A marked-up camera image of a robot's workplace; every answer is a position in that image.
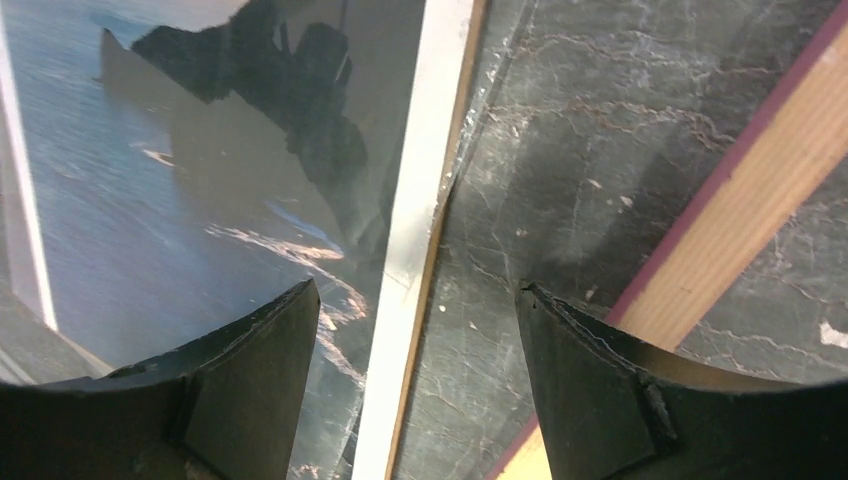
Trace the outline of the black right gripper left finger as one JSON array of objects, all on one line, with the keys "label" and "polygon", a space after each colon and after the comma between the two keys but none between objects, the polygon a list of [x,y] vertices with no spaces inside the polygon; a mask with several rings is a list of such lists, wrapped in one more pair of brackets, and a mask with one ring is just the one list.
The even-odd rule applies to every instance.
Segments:
[{"label": "black right gripper left finger", "polygon": [[305,280],[107,376],[1,387],[5,479],[282,479],[316,340]]}]

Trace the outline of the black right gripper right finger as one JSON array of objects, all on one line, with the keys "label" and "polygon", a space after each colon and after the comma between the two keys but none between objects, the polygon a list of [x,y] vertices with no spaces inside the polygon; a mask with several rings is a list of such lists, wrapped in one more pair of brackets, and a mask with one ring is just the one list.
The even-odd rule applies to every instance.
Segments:
[{"label": "black right gripper right finger", "polygon": [[515,308],[556,479],[843,479],[847,384],[744,375],[660,349],[537,283]]}]

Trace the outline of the pink wooden picture frame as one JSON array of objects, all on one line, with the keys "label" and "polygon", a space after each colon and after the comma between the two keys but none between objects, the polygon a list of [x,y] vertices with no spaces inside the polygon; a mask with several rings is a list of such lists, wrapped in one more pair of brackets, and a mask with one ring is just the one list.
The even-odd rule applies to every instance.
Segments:
[{"label": "pink wooden picture frame", "polygon": [[[684,337],[846,153],[847,5],[840,2],[597,320],[678,355]],[[515,295],[537,283],[584,312],[554,292],[571,270],[551,246],[535,247]],[[556,479],[536,410],[490,475]]]}]

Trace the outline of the coastal landscape photo print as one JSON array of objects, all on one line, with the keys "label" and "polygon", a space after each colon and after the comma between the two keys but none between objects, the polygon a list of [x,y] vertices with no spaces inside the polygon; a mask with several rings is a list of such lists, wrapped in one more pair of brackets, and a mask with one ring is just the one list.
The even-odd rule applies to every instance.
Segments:
[{"label": "coastal landscape photo print", "polygon": [[1,387],[98,379],[313,280],[287,474],[345,479],[421,295],[481,1],[5,1]]}]

